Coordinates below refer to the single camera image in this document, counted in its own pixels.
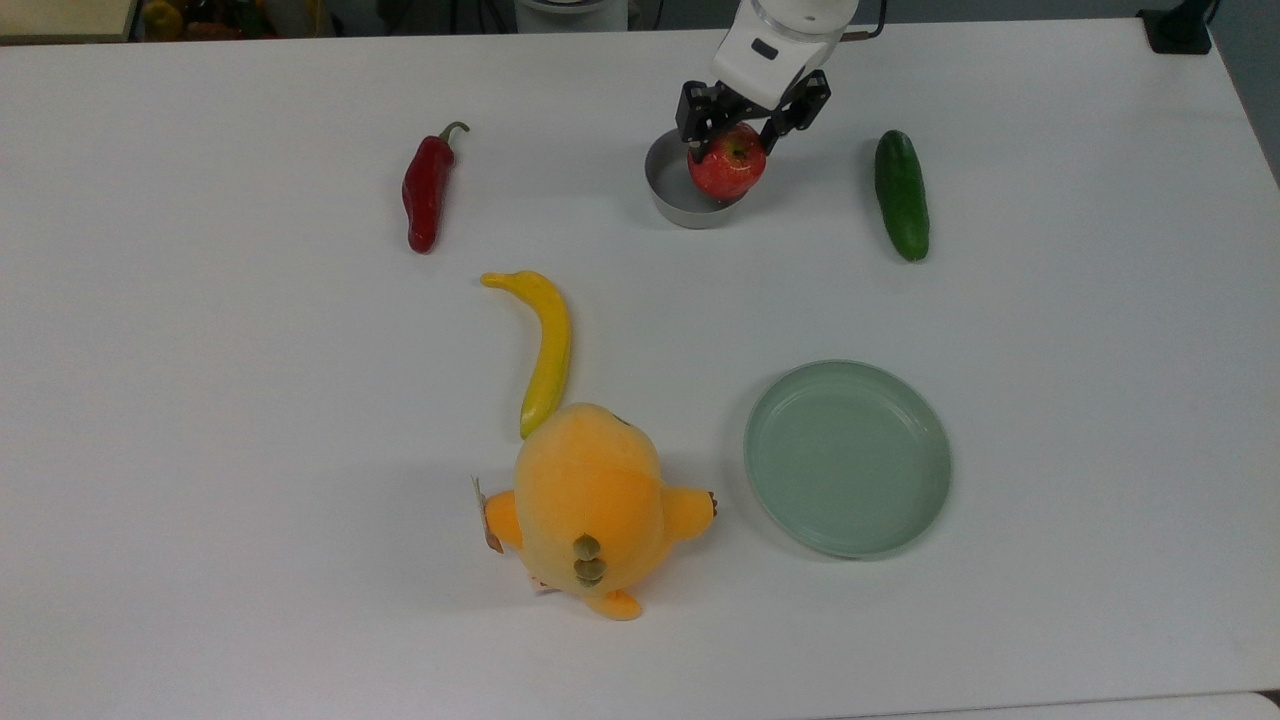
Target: tag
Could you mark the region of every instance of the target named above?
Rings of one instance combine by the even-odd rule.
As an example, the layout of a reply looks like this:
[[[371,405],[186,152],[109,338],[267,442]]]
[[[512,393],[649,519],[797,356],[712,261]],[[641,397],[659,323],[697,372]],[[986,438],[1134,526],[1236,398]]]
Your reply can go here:
[[[534,588],[534,594],[547,594],[553,592],[559,592],[558,589],[548,585],[547,583],[539,580],[538,578],[530,575],[529,584]]]
[[[502,550],[502,541],[499,541],[498,536],[493,534],[493,530],[489,529],[489,519],[485,518],[484,514],[484,503],[486,498],[484,493],[480,492],[480,478],[471,475],[471,487],[476,491],[476,505],[480,507],[480,524],[484,527],[484,541],[499,555],[504,555]]]

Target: metal bowl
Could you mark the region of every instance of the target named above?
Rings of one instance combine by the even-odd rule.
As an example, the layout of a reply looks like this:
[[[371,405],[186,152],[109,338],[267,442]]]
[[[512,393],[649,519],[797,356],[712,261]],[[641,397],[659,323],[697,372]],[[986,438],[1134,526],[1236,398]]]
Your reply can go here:
[[[680,140],[680,131],[672,129],[649,146],[644,159],[644,176],[649,181],[653,204],[663,218],[691,229],[714,228],[724,224],[733,214],[741,197],[716,200],[698,190],[689,177],[689,146]]]

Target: plush toy tail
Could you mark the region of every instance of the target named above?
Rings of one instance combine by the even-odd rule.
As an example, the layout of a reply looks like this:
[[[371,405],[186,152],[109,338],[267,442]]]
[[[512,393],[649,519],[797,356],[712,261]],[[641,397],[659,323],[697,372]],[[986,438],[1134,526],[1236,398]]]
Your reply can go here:
[[[584,534],[573,541],[573,555],[577,556],[577,561],[573,562],[573,574],[577,577],[577,584],[584,588],[594,588],[600,584],[607,568],[599,557],[600,542],[591,536]]]

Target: red apple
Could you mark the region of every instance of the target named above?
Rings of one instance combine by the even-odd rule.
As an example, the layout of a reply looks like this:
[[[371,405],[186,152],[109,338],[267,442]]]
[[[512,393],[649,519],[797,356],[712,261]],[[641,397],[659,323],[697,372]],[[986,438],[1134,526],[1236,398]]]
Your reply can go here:
[[[739,123],[712,141],[701,163],[689,154],[689,174],[694,184],[717,200],[746,195],[764,174],[764,146],[755,128]]]

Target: green cucumber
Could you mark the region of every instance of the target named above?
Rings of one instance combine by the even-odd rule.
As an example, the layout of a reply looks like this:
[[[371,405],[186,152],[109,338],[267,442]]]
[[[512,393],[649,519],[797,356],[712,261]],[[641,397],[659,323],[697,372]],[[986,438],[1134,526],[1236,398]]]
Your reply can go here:
[[[929,209],[924,202],[920,159],[906,133],[891,129],[876,146],[876,197],[884,229],[910,263],[929,254]]]

